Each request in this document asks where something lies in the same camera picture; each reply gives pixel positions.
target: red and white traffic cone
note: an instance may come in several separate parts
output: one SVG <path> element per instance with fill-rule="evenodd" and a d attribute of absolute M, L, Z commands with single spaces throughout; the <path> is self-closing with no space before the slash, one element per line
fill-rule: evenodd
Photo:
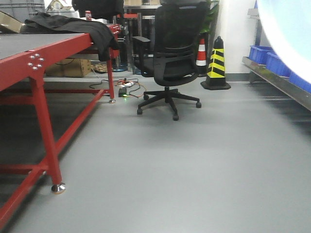
<path fill-rule="evenodd" d="M 199 77 L 207 75 L 206 53 L 204 38 L 200 39 L 198 56 L 196 60 L 196 66 L 198 67 Z"/>

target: chair base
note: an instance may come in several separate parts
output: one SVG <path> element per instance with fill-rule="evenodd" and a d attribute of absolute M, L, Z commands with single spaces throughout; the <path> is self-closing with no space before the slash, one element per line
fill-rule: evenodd
<path fill-rule="evenodd" d="M 145 101 L 138 105 L 137 114 L 138 115 L 142 114 L 141 107 L 143 107 L 147 104 L 156 102 L 158 100 L 165 99 L 165 102 L 169 103 L 171 108 L 174 111 L 173 120 L 179 120 L 178 111 L 177 111 L 177 108 L 176 108 L 175 103 L 173 101 L 173 98 L 178 98 L 178 99 L 183 99 L 183 100 L 193 100 L 193 101 L 197 102 L 196 103 L 197 108 L 201 108 L 201 106 L 202 106 L 199 98 L 180 94 L 178 92 L 178 89 L 170 90 L 169 87 L 165 87 L 164 91 L 145 91 L 144 92 L 144 100 Z"/>

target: mesh backrest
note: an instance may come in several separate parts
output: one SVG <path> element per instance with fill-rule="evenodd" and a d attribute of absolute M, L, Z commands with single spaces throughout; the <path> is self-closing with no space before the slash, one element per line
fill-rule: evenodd
<path fill-rule="evenodd" d="M 207 3 L 168 4 L 155 13 L 155 52 L 189 49 L 202 28 Z"/>

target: black and yellow traffic cone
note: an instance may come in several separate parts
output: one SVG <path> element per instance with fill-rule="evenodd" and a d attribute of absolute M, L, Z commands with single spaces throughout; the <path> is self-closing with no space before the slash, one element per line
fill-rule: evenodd
<path fill-rule="evenodd" d="M 204 82 L 201 82 L 201 86 L 208 90 L 226 90 L 231 88 L 225 81 L 224 41 L 220 36 L 214 42 L 207 77 Z"/>

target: black jacket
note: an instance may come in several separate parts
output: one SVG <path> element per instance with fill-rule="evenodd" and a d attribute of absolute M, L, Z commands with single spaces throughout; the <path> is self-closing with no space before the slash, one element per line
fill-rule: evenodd
<path fill-rule="evenodd" d="M 123 0 L 72 0 L 74 10 L 79 10 L 80 17 L 85 17 L 86 11 L 91 11 L 92 18 L 112 20 L 120 14 L 123 17 Z"/>
<path fill-rule="evenodd" d="M 119 49 L 117 41 L 106 25 L 101 22 L 86 21 L 80 18 L 51 16 L 39 12 L 33 18 L 25 20 L 25 26 L 22 27 L 21 33 L 89 33 L 98 48 L 100 61 L 109 59 L 108 47 L 114 50 Z"/>

